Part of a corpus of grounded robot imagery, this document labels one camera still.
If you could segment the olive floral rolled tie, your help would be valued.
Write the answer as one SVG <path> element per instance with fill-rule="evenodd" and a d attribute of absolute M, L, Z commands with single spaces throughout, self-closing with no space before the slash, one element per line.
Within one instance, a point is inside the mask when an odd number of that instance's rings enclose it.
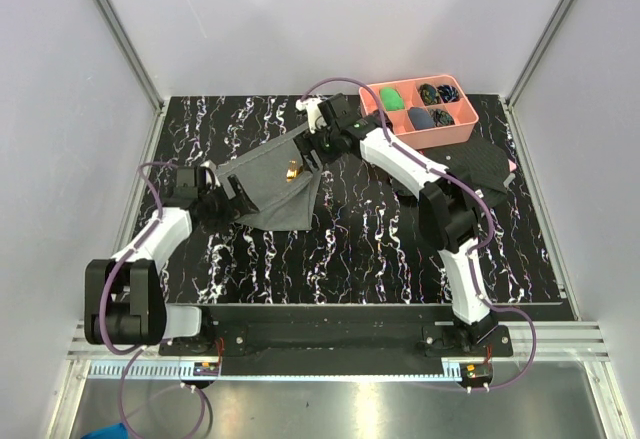
<path fill-rule="evenodd" d="M 441 103 L 438 89 L 431 84 L 421 84 L 418 87 L 418 92 L 425 106 L 433 106 Z"/>

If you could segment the navy striped rolled tie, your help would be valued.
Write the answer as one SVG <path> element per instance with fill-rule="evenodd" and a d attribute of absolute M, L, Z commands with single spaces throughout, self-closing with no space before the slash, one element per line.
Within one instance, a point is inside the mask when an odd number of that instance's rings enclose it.
<path fill-rule="evenodd" d="M 442 103 L 454 103 L 460 100 L 460 92 L 453 85 L 443 84 L 437 87 Z"/>

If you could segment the green rolled cloth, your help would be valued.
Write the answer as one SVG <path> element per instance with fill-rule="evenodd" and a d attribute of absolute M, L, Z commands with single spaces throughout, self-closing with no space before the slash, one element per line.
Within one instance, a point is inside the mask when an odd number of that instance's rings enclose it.
<path fill-rule="evenodd" d="M 400 93 L 393 87 L 383 87 L 379 90 L 379 98 L 387 111 L 400 111 L 405 103 Z"/>

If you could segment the teal paisley rolled tie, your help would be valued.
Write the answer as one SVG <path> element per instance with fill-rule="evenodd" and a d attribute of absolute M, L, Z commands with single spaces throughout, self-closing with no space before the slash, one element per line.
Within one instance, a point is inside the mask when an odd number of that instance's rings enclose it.
<path fill-rule="evenodd" d="M 431 109 L 429 113 L 436 127 L 448 127 L 455 124 L 453 116 L 444 109 Z"/>

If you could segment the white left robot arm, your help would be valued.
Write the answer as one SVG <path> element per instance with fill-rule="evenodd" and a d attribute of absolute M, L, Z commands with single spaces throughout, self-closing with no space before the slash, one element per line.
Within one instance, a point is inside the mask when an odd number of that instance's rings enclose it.
<path fill-rule="evenodd" d="M 215 345 L 216 331 L 197 306 L 166 303 L 160 273 L 197 227 L 215 231 L 259 212 L 235 174 L 220 175 L 207 162 L 176 167 L 164 195 L 139 168 L 156 210 L 122 250 L 94 259 L 85 270 L 84 335 L 114 354 L 180 339 L 196 355 Z"/>

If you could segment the dark striped button shirt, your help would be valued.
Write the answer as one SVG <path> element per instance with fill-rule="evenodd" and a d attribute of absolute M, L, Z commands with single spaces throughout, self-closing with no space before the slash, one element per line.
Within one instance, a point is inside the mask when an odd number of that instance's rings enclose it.
<path fill-rule="evenodd" d="M 467 173 L 463 179 L 468 186 L 480 190 L 489 208 L 507 199 L 515 172 L 507 154 L 498 146 L 472 135 L 466 142 L 420 150 L 427 159 L 443 165 L 446 173 Z"/>

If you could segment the pink divided organizer box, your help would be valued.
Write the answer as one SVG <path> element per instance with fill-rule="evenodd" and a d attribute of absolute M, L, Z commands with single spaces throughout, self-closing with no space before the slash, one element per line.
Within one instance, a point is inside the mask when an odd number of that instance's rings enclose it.
<path fill-rule="evenodd" d="M 478 114 L 458 81 L 450 75 L 374 83 L 359 89 L 361 110 L 383 107 L 395 136 L 414 149 L 467 141 Z"/>

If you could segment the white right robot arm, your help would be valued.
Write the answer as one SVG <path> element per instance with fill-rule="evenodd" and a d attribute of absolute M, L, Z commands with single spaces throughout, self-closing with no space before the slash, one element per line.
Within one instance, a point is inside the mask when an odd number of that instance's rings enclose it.
<path fill-rule="evenodd" d="M 346 154 L 378 167 L 398 181 L 418 202 L 419 230 L 445 267 L 452 312 L 459 326 L 454 343 L 466 355 L 476 355 L 490 342 L 497 326 L 481 284 L 476 249 L 481 218 L 479 197 L 460 172 L 427 159 L 399 140 L 380 110 L 361 116 L 342 94 L 328 99 L 296 101 L 306 121 L 294 142 L 306 163 L 317 168 Z"/>

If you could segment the blue cloth scrap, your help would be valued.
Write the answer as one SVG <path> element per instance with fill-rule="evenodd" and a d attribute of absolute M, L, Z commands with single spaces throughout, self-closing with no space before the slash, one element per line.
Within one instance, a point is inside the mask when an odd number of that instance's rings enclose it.
<path fill-rule="evenodd" d="M 128 439 L 129 433 L 122 423 L 116 423 L 100 429 L 91 431 L 81 437 L 81 439 Z"/>

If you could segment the grey cloth napkin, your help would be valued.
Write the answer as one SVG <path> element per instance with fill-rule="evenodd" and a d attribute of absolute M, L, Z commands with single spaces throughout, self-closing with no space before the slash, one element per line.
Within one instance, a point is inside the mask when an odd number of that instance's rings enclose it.
<path fill-rule="evenodd" d="M 215 174 L 225 191 L 233 192 L 228 178 L 235 175 L 258 211 L 244 214 L 235 222 L 261 231 L 307 231 L 322 179 L 319 170 L 305 170 L 289 181 L 290 163 L 302 162 L 294 138 L 308 127 L 301 125 L 259 147 L 218 165 Z"/>

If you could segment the blue-grey rolled cloth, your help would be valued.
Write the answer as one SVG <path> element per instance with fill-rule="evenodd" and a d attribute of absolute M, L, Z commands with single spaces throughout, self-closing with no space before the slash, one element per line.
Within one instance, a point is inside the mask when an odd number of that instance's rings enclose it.
<path fill-rule="evenodd" d="M 415 131 L 427 130 L 435 127 L 431 115 L 426 109 L 411 107 L 407 111 L 407 114 Z"/>

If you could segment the gold spoon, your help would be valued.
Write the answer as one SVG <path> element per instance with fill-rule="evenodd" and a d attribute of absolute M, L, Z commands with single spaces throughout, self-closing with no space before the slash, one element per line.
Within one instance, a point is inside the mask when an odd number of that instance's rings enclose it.
<path fill-rule="evenodd" d="M 304 165 L 299 161 L 291 160 L 286 171 L 286 180 L 291 182 L 295 180 L 304 170 Z"/>

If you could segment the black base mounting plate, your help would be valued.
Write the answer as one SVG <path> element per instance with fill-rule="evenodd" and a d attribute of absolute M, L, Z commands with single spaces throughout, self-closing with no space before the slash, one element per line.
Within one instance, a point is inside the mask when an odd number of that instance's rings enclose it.
<path fill-rule="evenodd" d="M 321 380 L 445 375 L 448 362 L 510 358 L 509 330 L 495 318 L 475 331 L 447 305 L 214 305 L 202 332 L 161 347 L 163 356 L 212 357 L 224 377 Z"/>

